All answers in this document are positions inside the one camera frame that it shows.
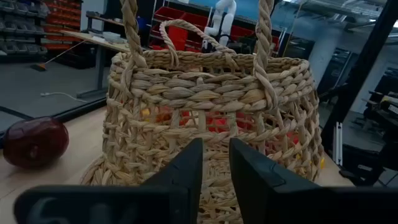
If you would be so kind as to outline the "black diagonal frame strut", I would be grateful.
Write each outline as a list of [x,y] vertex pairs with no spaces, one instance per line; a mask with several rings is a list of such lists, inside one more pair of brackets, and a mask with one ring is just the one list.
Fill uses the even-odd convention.
[[323,127],[322,144],[328,155],[333,154],[335,125],[342,123],[346,118],[396,20],[398,20],[398,0],[387,0],[368,40],[359,54],[355,66],[350,71],[347,84],[340,88],[338,101]]

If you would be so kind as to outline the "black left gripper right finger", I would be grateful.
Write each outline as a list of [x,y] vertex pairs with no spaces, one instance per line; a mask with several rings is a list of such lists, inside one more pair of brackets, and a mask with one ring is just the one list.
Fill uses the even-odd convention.
[[398,224],[398,189],[322,187],[238,138],[229,164],[244,224]]

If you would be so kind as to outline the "woven seagrass handled basket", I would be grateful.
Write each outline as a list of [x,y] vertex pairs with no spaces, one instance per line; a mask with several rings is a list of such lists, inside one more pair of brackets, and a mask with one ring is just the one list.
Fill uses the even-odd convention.
[[[118,163],[179,153],[193,138],[205,142],[205,158],[227,153],[239,138],[288,170],[315,180],[323,146],[318,96],[310,64],[272,58],[270,12],[274,0],[259,0],[253,54],[238,54],[195,25],[175,19],[160,24],[167,45],[142,50],[136,0],[120,0],[129,52],[113,58],[108,77],[103,154]],[[167,27],[193,31],[202,51],[177,50]]]

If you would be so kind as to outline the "silver metal bracket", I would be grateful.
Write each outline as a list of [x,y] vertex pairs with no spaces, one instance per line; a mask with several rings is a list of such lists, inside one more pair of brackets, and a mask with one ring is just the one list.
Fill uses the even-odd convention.
[[343,125],[336,122],[333,130],[333,161],[336,165],[343,165]]

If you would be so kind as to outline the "grey bin storage rack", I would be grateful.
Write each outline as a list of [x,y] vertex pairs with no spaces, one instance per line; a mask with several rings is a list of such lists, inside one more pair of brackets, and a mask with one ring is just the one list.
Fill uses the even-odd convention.
[[0,63],[42,61],[48,15],[44,0],[0,0]]

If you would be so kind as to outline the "orange handled broom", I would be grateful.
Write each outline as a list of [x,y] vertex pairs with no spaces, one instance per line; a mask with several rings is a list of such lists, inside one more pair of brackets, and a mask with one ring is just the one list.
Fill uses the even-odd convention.
[[47,60],[47,61],[44,62],[44,63],[37,63],[37,64],[31,65],[30,68],[31,68],[31,69],[34,69],[34,70],[36,70],[36,71],[38,71],[38,72],[45,72],[45,71],[47,70],[47,69],[46,69],[46,64],[48,64],[48,63],[54,61],[55,59],[59,58],[59,57],[62,56],[63,54],[65,54],[65,53],[71,51],[71,50],[74,49],[75,47],[78,47],[79,45],[81,45],[81,44],[83,44],[83,43],[85,43],[85,42],[86,42],[86,40],[83,40],[83,41],[79,42],[78,44],[74,45],[73,47],[70,47],[69,49],[64,50],[62,53],[59,53],[58,55],[52,57],[51,59]]

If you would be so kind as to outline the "orange bin storage rack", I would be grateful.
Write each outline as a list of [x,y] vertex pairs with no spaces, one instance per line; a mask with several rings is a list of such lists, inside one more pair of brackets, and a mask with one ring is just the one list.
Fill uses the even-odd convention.
[[79,32],[82,0],[41,0],[49,10],[42,28],[42,45],[49,51],[66,50],[80,39],[65,35],[63,31]]

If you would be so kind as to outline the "red bin shelf unit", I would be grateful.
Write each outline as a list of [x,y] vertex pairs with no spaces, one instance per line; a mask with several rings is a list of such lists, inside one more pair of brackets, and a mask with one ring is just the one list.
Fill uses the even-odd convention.
[[[208,18],[204,16],[204,12],[200,11],[198,14],[193,12],[185,12],[171,7],[163,6],[155,11],[152,20],[153,26],[149,34],[149,48],[152,50],[163,50],[167,48],[166,43],[162,40],[160,34],[160,23],[163,21],[170,21],[174,19],[185,20],[195,26],[201,31],[205,30]],[[167,27],[166,31],[169,38],[175,44],[177,50],[201,52],[203,39],[193,31],[183,28]],[[234,22],[231,28],[231,34],[228,36],[227,46],[235,50],[238,54],[250,54],[254,52],[256,44],[255,33],[248,29],[248,24],[245,22]]]

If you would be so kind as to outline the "dark maroon apple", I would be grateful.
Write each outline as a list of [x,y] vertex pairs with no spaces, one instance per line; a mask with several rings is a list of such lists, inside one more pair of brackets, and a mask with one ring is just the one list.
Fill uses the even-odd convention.
[[5,160],[17,167],[36,169],[48,166],[67,150],[67,128],[52,117],[18,121],[3,138]]

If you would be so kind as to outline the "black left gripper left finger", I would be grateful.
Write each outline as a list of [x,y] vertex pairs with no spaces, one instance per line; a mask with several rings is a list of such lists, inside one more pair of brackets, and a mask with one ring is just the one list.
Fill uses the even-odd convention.
[[14,202],[17,224],[196,224],[203,140],[138,186],[40,185]]

